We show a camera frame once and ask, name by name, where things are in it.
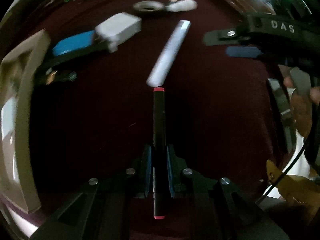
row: red end cap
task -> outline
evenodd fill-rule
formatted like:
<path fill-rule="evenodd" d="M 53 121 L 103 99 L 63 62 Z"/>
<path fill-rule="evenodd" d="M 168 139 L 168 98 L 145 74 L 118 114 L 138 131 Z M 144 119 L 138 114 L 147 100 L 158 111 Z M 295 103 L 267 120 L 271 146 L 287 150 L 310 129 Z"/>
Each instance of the red end cap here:
<path fill-rule="evenodd" d="M 154 88 L 154 89 L 153 89 L 153 92 L 156 92 L 156 91 L 162 91 L 162 92 L 164 92 L 164 88 Z"/>
<path fill-rule="evenodd" d="M 153 216 L 155 219 L 164 219 L 164 216 Z"/>

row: maroon table surface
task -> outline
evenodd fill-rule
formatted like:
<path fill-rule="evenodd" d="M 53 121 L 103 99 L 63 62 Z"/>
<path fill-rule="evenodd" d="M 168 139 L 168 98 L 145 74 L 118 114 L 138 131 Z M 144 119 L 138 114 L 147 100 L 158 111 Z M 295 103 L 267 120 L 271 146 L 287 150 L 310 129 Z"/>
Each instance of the maroon table surface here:
<path fill-rule="evenodd" d="M 133 14 L 138 1 L 62 4 L 26 37 L 45 28 L 56 44 L 93 30 L 116 13 Z M 73 83 L 34 91 L 29 144 L 46 215 L 61 204 L 58 196 L 92 177 L 103 179 L 129 168 L 144 145 L 152 144 L 153 93 L 146 80 L 179 20 L 189 20 L 191 27 L 164 83 L 167 142 L 176 154 L 205 177 L 230 178 L 253 198 L 267 187 L 266 160 L 278 167 L 287 163 L 291 156 L 266 84 L 270 77 L 282 80 L 281 73 L 277 66 L 230 58 L 226 46 L 205 46 L 206 32 L 235 27 L 242 17 L 224 0 L 195 1 L 196 10 L 144 18 L 142 30 L 114 53 L 97 52 L 65 63 L 77 72 Z M 168 232 L 182 236 L 173 232 L 186 228 L 159 229 L 158 235 L 164 231 L 167 237 Z"/>

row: white marker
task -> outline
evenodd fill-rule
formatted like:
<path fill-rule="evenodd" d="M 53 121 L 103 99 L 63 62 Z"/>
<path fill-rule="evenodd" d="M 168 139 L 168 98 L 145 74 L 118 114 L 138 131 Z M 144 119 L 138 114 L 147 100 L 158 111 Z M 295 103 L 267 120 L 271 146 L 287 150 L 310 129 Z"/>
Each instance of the white marker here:
<path fill-rule="evenodd" d="M 164 83 L 190 25 L 189 21 L 179 21 L 147 79 L 150 87 L 158 87 Z"/>

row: hand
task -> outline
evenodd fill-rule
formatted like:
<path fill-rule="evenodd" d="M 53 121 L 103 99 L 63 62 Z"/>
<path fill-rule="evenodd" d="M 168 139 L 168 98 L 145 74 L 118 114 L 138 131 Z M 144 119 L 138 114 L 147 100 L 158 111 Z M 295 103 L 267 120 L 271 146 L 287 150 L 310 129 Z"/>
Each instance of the hand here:
<path fill-rule="evenodd" d="M 284 78 L 284 85 L 287 88 L 294 88 L 292 80 L 289 76 Z M 294 92 L 291 97 L 291 107 L 293 117 L 295 119 L 295 126 L 303 137 L 307 137 L 309 135 L 312 125 L 312 107 L 310 100 L 319 105 L 320 87 L 312 88 L 310 90 L 309 98 L 302 97 L 296 92 Z"/>

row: screw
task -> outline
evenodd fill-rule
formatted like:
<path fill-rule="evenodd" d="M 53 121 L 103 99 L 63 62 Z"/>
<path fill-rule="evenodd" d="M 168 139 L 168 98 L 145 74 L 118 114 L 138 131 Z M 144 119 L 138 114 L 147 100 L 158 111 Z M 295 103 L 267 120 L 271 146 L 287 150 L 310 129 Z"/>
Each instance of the screw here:
<path fill-rule="evenodd" d="M 128 175 L 133 175 L 136 173 L 136 170 L 134 168 L 128 168 L 125 170 L 125 173 Z"/>
<path fill-rule="evenodd" d="M 220 179 L 221 184 L 228 185 L 230 183 L 230 179 L 228 178 L 221 178 Z"/>
<path fill-rule="evenodd" d="M 185 168 L 185 169 L 183 170 L 183 174 L 184 174 L 184 175 L 191 175 L 192 173 L 193 173 L 193 170 L 190 169 L 190 168 Z"/>
<path fill-rule="evenodd" d="M 97 185 L 98 184 L 98 179 L 97 178 L 92 178 L 92 179 L 89 179 L 89 184 L 90 185 Z"/>
<path fill-rule="evenodd" d="M 228 33 L 227 33 L 227 35 L 230 37 L 230 36 L 233 36 L 233 35 L 235 35 L 236 34 L 236 32 L 235 31 L 229 31 Z"/>

